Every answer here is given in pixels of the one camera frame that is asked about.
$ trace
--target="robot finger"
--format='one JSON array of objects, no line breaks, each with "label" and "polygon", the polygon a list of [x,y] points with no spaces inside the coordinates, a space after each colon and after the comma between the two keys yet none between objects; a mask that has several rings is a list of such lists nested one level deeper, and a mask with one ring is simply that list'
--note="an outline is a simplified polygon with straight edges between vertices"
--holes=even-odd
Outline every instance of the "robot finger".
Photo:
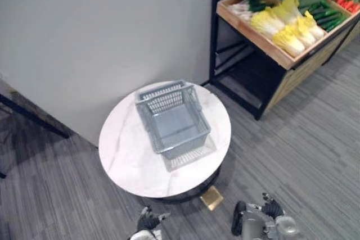
[{"label": "robot finger", "polygon": [[170,215],[171,215],[171,213],[161,214],[161,215],[159,215],[159,220],[163,221],[164,219],[167,219]]}]

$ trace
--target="produce display shelf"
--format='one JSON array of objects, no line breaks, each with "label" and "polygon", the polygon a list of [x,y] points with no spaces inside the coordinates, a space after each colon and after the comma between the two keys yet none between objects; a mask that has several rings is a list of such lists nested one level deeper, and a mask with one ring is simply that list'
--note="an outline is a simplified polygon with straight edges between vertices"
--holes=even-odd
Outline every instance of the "produce display shelf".
[{"label": "produce display shelf", "polygon": [[239,18],[230,8],[230,5],[241,2],[242,0],[221,0],[217,4],[217,14],[227,21],[232,27],[234,27],[239,33],[244,35],[247,39],[252,41],[256,46],[258,46],[261,50],[264,51],[268,56],[273,58],[279,65],[281,65],[284,69],[289,70],[298,64],[302,59],[309,56],[314,52],[321,43],[326,40],[330,40],[332,36],[336,35],[339,29],[342,26],[346,25],[348,22],[354,19],[356,14],[359,14],[359,11],[354,15],[343,9],[342,6],[338,5],[333,0],[326,0],[326,2],[334,9],[340,11],[341,13],[347,15],[347,19],[336,28],[334,28],[329,33],[326,33],[325,36],[315,42],[311,47],[307,48],[303,53],[298,55],[297,57],[292,57],[288,53],[286,53],[279,46],[275,45],[270,39],[266,38],[261,33],[257,32],[251,25]]},{"label": "produce display shelf", "polygon": [[[331,31],[325,31],[323,38],[300,55],[292,57],[234,13],[230,5],[241,1],[212,0],[209,81],[257,120],[360,33],[360,11],[351,13],[333,0],[325,0],[331,8],[341,12],[347,19]],[[220,20],[254,50],[253,54],[237,60],[222,71],[217,67],[227,63],[229,59],[222,62],[221,53],[224,49],[217,48]]]}]

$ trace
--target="gray plastic basket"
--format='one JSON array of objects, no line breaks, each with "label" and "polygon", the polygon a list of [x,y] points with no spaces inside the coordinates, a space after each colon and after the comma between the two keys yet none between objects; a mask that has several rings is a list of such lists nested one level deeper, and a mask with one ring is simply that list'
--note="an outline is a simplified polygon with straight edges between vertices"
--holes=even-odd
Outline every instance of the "gray plastic basket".
[{"label": "gray plastic basket", "polygon": [[175,81],[139,93],[136,106],[155,153],[174,159],[201,147],[210,133],[193,85]]}]

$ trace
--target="black metal stand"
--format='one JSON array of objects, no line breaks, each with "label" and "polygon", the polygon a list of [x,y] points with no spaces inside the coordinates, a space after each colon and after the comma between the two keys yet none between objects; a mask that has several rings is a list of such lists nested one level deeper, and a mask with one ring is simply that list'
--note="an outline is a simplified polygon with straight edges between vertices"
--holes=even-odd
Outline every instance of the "black metal stand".
[{"label": "black metal stand", "polygon": [[56,129],[54,126],[50,125],[49,123],[45,122],[37,115],[32,114],[31,112],[27,111],[26,109],[22,108],[18,104],[16,104],[11,99],[0,94],[0,102],[3,103],[5,106],[9,107],[10,109],[14,110],[15,112],[25,116],[26,118],[30,119],[31,121],[35,122],[36,124],[42,126],[43,128],[49,130],[50,132],[54,132],[65,139],[68,139],[69,135],[61,132],[60,130]]},{"label": "black metal stand", "polygon": [[[270,100],[275,94],[278,86],[282,82],[287,70],[277,64],[272,58],[266,55],[259,47],[252,41],[244,37],[239,31],[234,29],[230,24],[224,21],[242,40],[234,44],[225,46],[224,48],[217,49],[218,46],[218,30],[219,19],[217,15],[217,3],[219,0],[211,0],[211,37],[210,37],[210,70],[209,70],[209,83],[216,86],[240,106],[249,111],[256,120],[259,120],[267,108]],[[325,45],[331,42],[338,36],[339,33],[344,31],[349,26],[352,27],[347,32],[346,36],[342,39],[340,44],[334,48],[333,53],[329,59],[338,51],[343,44],[349,33],[354,28],[355,24],[359,21],[357,16],[353,18],[346,25],[342,26],[332,37],[326,39],[323,43],[317,46],[314,50],[309,52],[300,63],[294,66],[295,70],[310,57],[322,49]],[[240,48],[234,51],[225,60],[217,65],[217,57],[220,58],[221,54],[229,50]],[[254,53],[243,57],[235,63],[228,65],[224,70],[220,69],[226,66],[233,60],[235,56],[239,55],[245,48],[251,47]]]}]

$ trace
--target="black table base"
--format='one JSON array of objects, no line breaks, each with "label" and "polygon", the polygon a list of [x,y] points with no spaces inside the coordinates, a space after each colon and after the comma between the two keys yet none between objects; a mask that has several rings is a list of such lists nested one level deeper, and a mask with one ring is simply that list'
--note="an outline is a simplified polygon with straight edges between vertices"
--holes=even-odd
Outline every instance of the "black table base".
[{"label": "black table base", "polygon": [[215,183],[216,179],[219,177],[220,169],[221,167],[217,168],[217,170],[209,178],[207,178],[207,180],[205,180],[200,185],[196,186],[193,189],[190,189],[187,192],[175,196],[169,196],[164,198],[151,198],[151,199],[161,203],[179,204],[190,201],[194,198],[198,198],[202,194],[204,194]]}]

